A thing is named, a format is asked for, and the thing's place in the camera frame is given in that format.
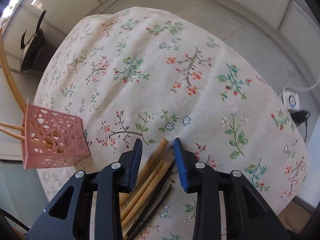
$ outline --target embroidered flower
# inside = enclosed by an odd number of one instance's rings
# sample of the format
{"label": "embroidered flower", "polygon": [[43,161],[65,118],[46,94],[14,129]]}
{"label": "embroidered flower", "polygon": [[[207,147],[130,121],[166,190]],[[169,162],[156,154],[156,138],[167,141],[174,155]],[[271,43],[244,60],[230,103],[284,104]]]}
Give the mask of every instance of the embroidered flower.
{"label": "embroidered flower", "polygon": [[110,132],[110,125],[104,127],[105,132]]}
{"label": "embroidered flower", "polygon": [[244,115],[240,120],[241,120],[241,122],[242,122],[243,124],[247,124],[247,123],[249,122],[248,117],[245,116],[245,115]]}
{"label": "embroidered flower", "polygon": [[283,153],[284,154],[287,154],[287,153],[289,153],[290,151],[288,151],[288,145],[286,145],[286,146],[284,146],[284,148],[283,148]]}
{"label": "embroidered flower", "polygon": [[237,107],[237,106],[234,106],[234,105],[231,105],[231,106],[230,106],[230,109],[231,109],[232,112],[238,111],[238,107]]}
{"label": "embroidered flower", "polygon": [[189,87],[189,88],[188,88],[188,95],[189,95],[189,96],[191,96],[192,94],[193,94],[193,95],[196,95],[196,94],[197,94],[196,90],[197,90],[197,87],[196,87],[196,86],[191,86],[191,87]]}
{"label": "embroidered flower", "polygon": [[291,166],[289,166],[289,167],[287,166],[287,167],[285,168],[284,174],[289,174],[290,171],[291,171]]}
{"label": "embroidered flower", "polygon": [[176,62],[176,58],[175,57],[167,58],[167,64],[174,64],[175,62]]}
{"label": "embroidered flower", "polygon": [[184,124],[184,125],[188,125],[188,124],[191,124],[191,118],[188,116],[188,115],[186,115],[186,117],[183,117],[182,118],[182,123]]}
{"label": "embroidered flower", "polygon": [[190,224],[191,223],[191,218],[190,217],[185,217],[184,219],[183,219],[183,221],[186,223],[186,224]]}
{"label": "embroidered flower", "polygon": [[111,138],[111,146],[116,145],[116,139],[115,138]]}
{"label": "embroidered flower", "polygon": [[172,85],[173,88],[180,88],[181,87],[181,84],[178,83],[178,82],[175,82],[173,85]]}
{"label": "embroidered flower", "polygon": [[172,131],[174,129],[174,123],[167,122],[164,126],[167,130]]}
{"label": "embroidered flower", "polygon": [[217,163],[214,162],[214,160],[209,160],[207,165],[210,166],[211,168],[216,168],[217,167]]}
{"label": "embroidered flower", "polygon": [[230,125],[230,119],[228,117],[223,117],[221,122],[223,127]]}
{"label": "embroidered flower", "polygon": [[293,139],[293,141],[292,141],[292,146],[295,146],[297,142],[298,142],[298,140],[297,140],[296,138]]}
{"label": "embroidered flower", "polygon": [[192,79],[193,80],[195,80],[195,79],[199,79],[200,80],[201,79],[201,76],[200,76],[201,74],[202,74],[201,72],[199,72],[199,73],[193,72],[192,73],[192,76],[193,76]]}
{"label": "embroidered flower", "polygon": [[102,145],[103,146],[107,146],[108,144],[107,144],[107,138],[104,138],[103,140],[102,140]]}

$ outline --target floral tablecloth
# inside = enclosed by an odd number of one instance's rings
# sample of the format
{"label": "floral tablecloth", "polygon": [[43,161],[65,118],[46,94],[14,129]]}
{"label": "floral tablecloth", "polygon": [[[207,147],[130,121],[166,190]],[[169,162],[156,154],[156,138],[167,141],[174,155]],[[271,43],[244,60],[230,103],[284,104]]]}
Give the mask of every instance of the floral tablecloth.
{"label": "floral tablecloth", "polygon": [[[228,45],[167,11],[82,19],[47,66],[34,104],[80,116],[91,151],[75,167],[38,170],[49,200],[76,170],[101,170],[136,138],[144,165],[162,137],[180,137],[216,170],[240,170],[275,213],[307,175],[303,139],[271,87]],[[176,169],[169,179],[172,192],[137,238],[192,238],[196,194],[183,192]]]}

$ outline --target wooden chopstick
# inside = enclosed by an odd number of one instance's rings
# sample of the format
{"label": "wooden chopstick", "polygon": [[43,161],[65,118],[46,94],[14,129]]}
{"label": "wooden chopstick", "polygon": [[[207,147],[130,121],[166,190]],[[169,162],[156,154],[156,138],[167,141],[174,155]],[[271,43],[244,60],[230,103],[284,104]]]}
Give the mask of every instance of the wooden chopstick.
{"label": "wooden chopstick", "polygon": [[[3,133],[5,133],[5,134],[7,134],[7,135],[10,135],[10,136],[13,137],[13,138],[16,138],[16,139],[20,140],[20,141],[22,141],[22,142],[24,142],[24,141],[26,140],[26,138],[25,138],[23,135],[16,134],[16,133],[11,132],[11,131],[9,131],[9,130],[6,130],[6,129],[2,128],[2,127],[0,127],[0,131],[3,132]],[[35,143],[35,144],[39,143],[39,141],[34,140],[34,139],[31,139],[31,141],[32,141],[33,143]],[[44,143],[43,145],[44,145],[46,148],[48,148],[48,149],[53,149],[53,144]]]}
{"label": "wooden chopstick", "polygon": [[157,173],[160,171],[160,169],[163,165],[164,165],[164,160],[161,160],[160,163],[158,164],[157,168],[151,173],[150,177],[142,185],[142,187],[139,189],[137,194],[132,198],[132,200],[129,202],[129,204],[124,208],[124,210],[121,212],[121,221],[123,221],[125,219],[125,217],[129,214],[129,212],[132,210],[134,205],[141,198],[141,196],[146,191],[146,189],[150,185],[151,181],[154,179],[154,177],[157,175]]}
{"label": "wooden chopstick", "polygon": [[148,197],[151,195],[151,193],[155,190],[158,183],[161,181],[161,179],[166,174],[167,170],[169,169],[171,163],[164,162],[159,172],[156,174],[156,176],[151,181],[149,187],[146,189],[146,191],[143,193],[141,198],[137,201],[137,203],[134,205],[134,207],[131,209],[129,214],[125,217],[125,219],[122,221],[121,226],[124,227],[138,212],[138,210],[143,206],[143,204],[147,201]]}
{"label": "wooden chopstick", "polygon": [[133,225],[130,227],[130,229],[128,230],[128,232],[125,234],[125,236],[123,237],[124,240],[126,240],[128,237],[130,237],[132,235],[133,232],[136,232],[136,230],[139,230],[139,228],[137,229],[138,225],[140,224],[140,222],[143,220],[144,216],[147,214],[147,212],[149,211],[150,207],[153,205],[154,201],[156,200],[156,198],[158,197],[159,193],[161,192],[165,182],[167,181],[170,172],[172,171],[172,168],[175,164],[175,161],[172,162],[171,166],[169,167],[169,169],[167,170],[165,176],[161,179],[161,181],[158,183],[156,189],[153,191],[151,197],[148,200],[148,203],[146,204],[146,206],[143,208],[142,212],[140,213],[140,215],[138,216],[138,218],[136,219],[136,221],[133,223]]}
{"label": "wooden chopstick", "polygon": [[[157,148],[153,151],[152,155],[142,168],[142,170],[139,172],[136,185],[137,187],[139,184],[143,181],[143,179],[147,178],[148,175],[151,173],[152,170],[155,169],[155,167],[158,165],[162,155],[163,155],[163,150],[168,144],[168,140],[165,138],[162,138],[160,143],[158,144]],[[128,199],[130,194],[122,193],[120,194],[120,206],[124,204],[124,202]]]}
{"label": "wooden chopstick", "polygon": [[166,192],[163,194],[162,198],[159,200],[157,205],[154,207],[154,209],[151,211],[151,213],[147,216],[147,218],[142,222],[142,224],[129,236],[127,234],[124,236],[123,240],[133,240],[138,233],[146,226],[146,224],[149,222],[149,220],[154,216],[154,214],[157,212],[159,207],[162,205],[168,194],[170,193],[172,189],[172,184],[170,184],[169,188],[166,190]]}
{"label": "wooden chopstick", "polygon": [[12,77],[11,70],[9,68],[9,63],[8,63],[7,57],[5,55],[4,44],[2,41],[2,28],[0,28],[0,63],[2,66],[2,70],[4,72],[5,79],[6,79],[8,85],[9,85],[9,88],[11,90],[11,93],[12,93],[14,99],[16,100],[20,110],[22,111],[22,113],[25,114],[26,109],[27,109],[27,104],[25,103],[24,99],[22,98],[22,96],[18,90],[17,84]]}
{"label": "wooden chopstick", "polygon": [[15,124],[10,124],[10,123],[6,123],[6,122],[0,122],[0,125],[24,132],[24,127],[21,125],[15,125]]}

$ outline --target red flower print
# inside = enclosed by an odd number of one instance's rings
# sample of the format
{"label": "red flower print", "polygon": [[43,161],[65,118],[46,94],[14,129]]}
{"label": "red flower print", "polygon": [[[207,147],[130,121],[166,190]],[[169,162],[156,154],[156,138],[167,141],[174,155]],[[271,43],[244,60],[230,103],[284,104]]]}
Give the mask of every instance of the red flower print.
{"label": "red flower print", "polygon": [[169,57],[167,58],[167,63],[168,64],[174,64],[176,62],[176,58],[175,57]]}
{"label": "red flower print", "polygon": [[289,174],[290,171],[291,171],[291,166],[289,166],[289,167],[287,166],[287,167],[285,168],[284,174]]}
{"label": "red flower print", "polygon": [[192,73],[192,75],[193,75],[192,79],[193,79],[193,80],[195,80],[195,79],[201,79],[200,74],[201,74],[200,72],[199,72],[199,73],[193,72],[193,73]]}
{"label": "red flower print", "polygon": [[116,139],[115,138],[111,138],[111,146],[116,145]]}
{"label": "red flower print", "polygon": [[181,84],[178,83],[178,82],[175,82],[172,87],[173,87],[173,88],[180,88],[180,87],[181,87]]}
{"label": "red flower print", "polygon": [[104,127],[105,132],[110,132],[110,125]]}
{"label": "red flower print", "polygon": [[189,96],[191,96],[192,94],[196,95],[197,94],[196,90],[197,90],[196,86],[191,86],[190,88],[188,88],[188,95]]}
{"label": "red flower print", "polygon": [[210,166],[211,168],[216,168],[217,167],[217,164],[214,162],[214,160],[209,160],[207,165]]}

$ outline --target green leaf print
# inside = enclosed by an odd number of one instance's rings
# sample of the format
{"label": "green leaf print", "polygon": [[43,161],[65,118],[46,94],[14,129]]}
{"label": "green leaf print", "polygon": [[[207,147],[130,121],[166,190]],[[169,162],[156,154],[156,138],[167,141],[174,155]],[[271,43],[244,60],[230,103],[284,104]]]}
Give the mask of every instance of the green leaf print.
{"label": "green leaf print", "polygon": [[268,171],[267,166],[261,166],[260,162],[261,159],[257,165],[250,164],[250,166],[244,168],[244,171],[252,174],[252,177],[249,178],[249,181],[256,189],[260,189],[260,192],[268,191],[270,186],[265,186],[264,183],[259,182],[260,177],[262,177]]}
{"label": "green leaf print", "polygon": [[236,144],[236,142],[234,140],[230,140],[229,143],[230,143],[231,146],[237,146],[237,144]]}
{"label": "green leaf print", "polygon": [[244,153],[242,152],[242,150],[240,149],[240,145],[246,145],[249,140],[246,139],[244,137],[244,131],[241,131],[239,134],[238,134],[238,131],[239,131],[239,128],[241,127],[241,124],[239,124],[238,126],[236,126],[235,124],[235,117],[236,115],[235,114],[231,114],[231,117],[232,117],[232,122],[230,122],[230,118],[223,118],[222,119],[222,123],[223,123],[223,126],[227,126],[229,129],[227,129],[225,131],[226,134],[231,134],[233,135],[233,140],[230,140],[229,141],[229,144],[233,147],[236,147],[237,150],[233,151],[230,155],[230,158],[231,159],[236,159],[238,158],[238,156],[241,154],[244,156]]}

